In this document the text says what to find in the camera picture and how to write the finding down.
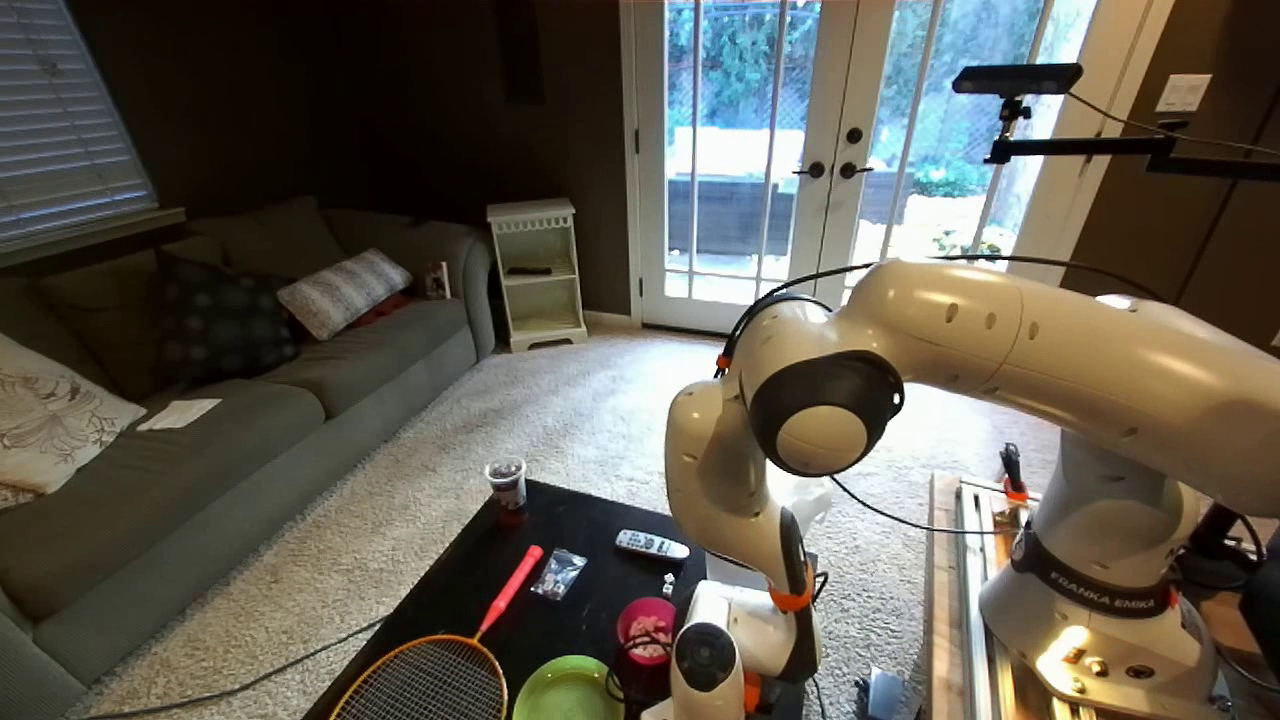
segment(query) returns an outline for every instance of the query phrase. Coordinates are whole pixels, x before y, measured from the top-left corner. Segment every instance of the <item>cable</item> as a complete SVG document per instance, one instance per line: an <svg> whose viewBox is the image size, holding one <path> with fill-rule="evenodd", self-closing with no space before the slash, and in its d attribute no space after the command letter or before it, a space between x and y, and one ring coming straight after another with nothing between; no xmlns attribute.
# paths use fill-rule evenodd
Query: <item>cable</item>
<svg viewBox="0 0 1280 720"><path fill-rule="evenodd" d="M1253 668L1245 668L1225 643L1211 640L1211 648L1217 648L1217 660L1229 664L1245 683L1280 697L1274 680L1255 677Z"/></svg>
<svg viewBox="0 0 1280 720"><path fill-rule="evenodd" d="M1133 278L1133 277L1120 277L1120 270L1104 270L1104 266L1092 266L1092 265L1073 265L1073 259L1057 259L1057 255L930 255L930 259L947 259L947 265L974 265L974 259L983 259L983 265L1047 265L1047 266L1067 266L1067 270L1085 270L1085 277L1107 277L1107 278L1115 278L1115 284L1124 284L1124 289L1133 289L1133 290L1141 290L1141 297L1146 297L1146 298L1163 298L1154 289L1146 289L1146 284L1141 284L1141 278ZM789 289L797 289L797 284L813 284L813 278L826 278L826 277L853 277L853 270L869 270L869 266L876 266L879 259L869 259L869 265L835 265L835 266L820 266L820 270L803 270L803 277L790 277L790 278L782 278L782 284L777 284L777 289L766 289L764 297L757 297L738 315L734 315L734 325L729 328L729 337L722 337L722 348L718 348L718 358L714 358L714 375L731 363L731 350L734 350L734 338L747 330L747 325L766 306L766 304L777 304L777 297L781 290L789 290Z"/></svg>
<svg viewBox="0 0 1280 720"><path fill-rule="evenodd" d="M813 698L815 698L815 717L820 717L820 720L831 720L823 683L813 677L806 689L813 689Z"/></svg>
<svg viewBox="0 0 1280 720"><path fill-rule="evenodd" d="M858 507L876 513L876 515L885 515L885 519L909 524L909 528L916 528L916 532L940 532L940 537L1002 537L1002 532L956 532L956 528L921 524L921 519L909 519L909 515L895 515L895 513L887 513L887 507L869 504L869 501L854 496L840 474L831 474L831 485L835 485L848 501L854 501Z"/></svg>
<svg viewBox="0 0 1280 720"><path fill-rule="evenodd" d="M1255 565L1267 559L1267 549L1255 524L1246 515L1235 515L1235 524L1245 524Z"/></svg>
<svg viewBox="0 0 1280 720"><path fill-rule="evenodd" d="M1124 124L1124 129L1141 129L1141 131L1154 131L1154 137L1176 137L1176 139L1189 139L1189 144L1211 144L1211 146L1231 146L1231 153L1271 153L1280 155L1280 146L1267 146L1267 144L1245 144L1245 139L1217 139L1217 137L1197 137L1197 131L1167 131L1160 124L1141 124L1141 119L1124 119L1098 103L1092 103L1086 95L1081 93L1067 93L1077 103L1092 109L1095 117L1110 119L1110 124Z"/></svg>
<svg viewBox="0 0 1280 720"><path fill-rule="evenodd" d="M232 697L264 683L264 680L273 680L273 677L284 677L284 673L292 673L294 664L304 664L304 660L313 660L313 655L318 655L318 652L326 652L326 648L336 648L336 643L343 643L343 640L350 640L350 637L359 637L359 632L370 632L370 629L385 625L385 621L387 621L387 614L368 621L368 625L359 625L359 629L350 629L350 632L343 632L343 637L336 637L336 640L326 640L326 643L318 643L318 648L313 648L313 652L304 652L304 655L292 655L292 660L284 660L284 664L275 664L275 668L268 668L268 673L258 673L258 677L252 677L252 680L243 680L243 683L232 683L232 689L219 689L219 691L207 691L207 697L173 698L173 702L148 702L148 707L128 707L128 710L101 710L101 717L88 717L88 720L161 717L161 710L181 710L181 707L201 707L201 702L232 698Z"/></svg>

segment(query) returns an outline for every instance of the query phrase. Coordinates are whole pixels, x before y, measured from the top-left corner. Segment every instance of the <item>glass door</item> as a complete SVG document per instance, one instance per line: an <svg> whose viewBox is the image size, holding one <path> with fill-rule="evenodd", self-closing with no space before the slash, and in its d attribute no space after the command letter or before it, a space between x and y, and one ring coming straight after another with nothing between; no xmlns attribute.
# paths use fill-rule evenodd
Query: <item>glass door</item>
<svg viewBox="0 0 1280 720"><path fill-rule="evenodd" d="M853 0L646 9L638 321L722 330L760 290L815 266L853 10Z"/></svg>
<svg viewBox="0 0 1280 720"><path fill-rule="evenodd" d="M646 3L638 321L722 330L835 265L1011 253L1038 158L983 164L994 95L969 63L1081 61L1095 0ZM1047 137L1061 95L1027 95ZM835 304L842 278L815 290Z"/></svg>
<svg viewBox="0 0 1280 720"><path fill-rule="evenodd" d="M983 164L999 95L958 95L969 63L1073 63L1095 0L895 0L854 210L826 217L826 265L1011 253L1038 158ZM1016 131L1053 137L1062 95L1027 95Z"/></svg>

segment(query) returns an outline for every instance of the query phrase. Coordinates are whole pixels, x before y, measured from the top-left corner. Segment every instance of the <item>dark wood paneling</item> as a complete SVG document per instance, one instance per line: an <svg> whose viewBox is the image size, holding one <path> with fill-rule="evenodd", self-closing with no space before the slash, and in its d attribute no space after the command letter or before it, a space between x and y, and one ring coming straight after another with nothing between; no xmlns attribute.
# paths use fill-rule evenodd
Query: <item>dark wood paneling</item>
<svg viewBox="0 0 1280 720"><path fill-rule="evenodd" d="M1133 119L1160 119L1154 95L1167 72L1211 72L1211 88L1201 110L1189 117L1176 155L1246 158L1246 153L1221 139L1280 146L1274 26L1280 3L1271 0L1180 0L1154 44ZM1160 289L1197 315L1264 344L1280 328L1271 278L1280 277L1274 229L1280 185L1163 176L1146 171L1144 158L1110 158L1077 259Z"/></svg>
<svg viewBox="0 0 1280 720"><path fill-rule="evenodd" d="M506 88L503 3L531 23L515 37L535 93ZM612 0L73 9L163 203L203 217L313 192L483 222L486 200L569 194L585 304L628 311Z"/></svg>
<svg viewBox="0 0 1280 720"><path fill-rule="evenodd" d="M304 57L275 3L73 9L163 203L223 210L313 186Z"/></svg>

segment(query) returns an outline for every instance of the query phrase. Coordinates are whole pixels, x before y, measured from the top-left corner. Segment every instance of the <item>white pillow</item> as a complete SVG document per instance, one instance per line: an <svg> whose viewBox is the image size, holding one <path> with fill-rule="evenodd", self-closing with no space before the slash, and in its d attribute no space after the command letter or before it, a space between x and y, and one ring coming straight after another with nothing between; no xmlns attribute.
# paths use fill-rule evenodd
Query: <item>white pillow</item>
<svg viewBox="0 0 1280 720"><path fill-rule="evenodd" d="M144 407L0 337L0 485L65 487Z"/></svg>
<svg viewBox="0 0 1280 720"><path fill-rule="evenodd" d="M275 290L275 298L314 337L326 338L378 298L406 289L406 266L387 259L378 249L348 255L325 270L313 270Z"/></svg>

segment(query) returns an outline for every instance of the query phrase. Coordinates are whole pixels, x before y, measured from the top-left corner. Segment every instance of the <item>couch armrest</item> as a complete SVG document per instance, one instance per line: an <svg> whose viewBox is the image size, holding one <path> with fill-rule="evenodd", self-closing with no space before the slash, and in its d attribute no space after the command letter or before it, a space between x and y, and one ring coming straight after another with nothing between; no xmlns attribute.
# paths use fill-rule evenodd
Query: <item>couch armrest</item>
<svg viewBox="0 0 1280 720"><path fill-rule="evenodd" d="M486 278L493 278L493 253L486 235L473 222L423 219L410 229L368 229L343 235L348 253L378 249L400 259L410 277L428 265L448 259L452 297L466 306L475 350L486 355L497 348Z"/></svg>
<svg viewBox="0 0 1280 720"><path fill-rule="evenodd" d="M33 637L0 613L0 707L13 720L66 717L84 683L66 677Z"/></svg>

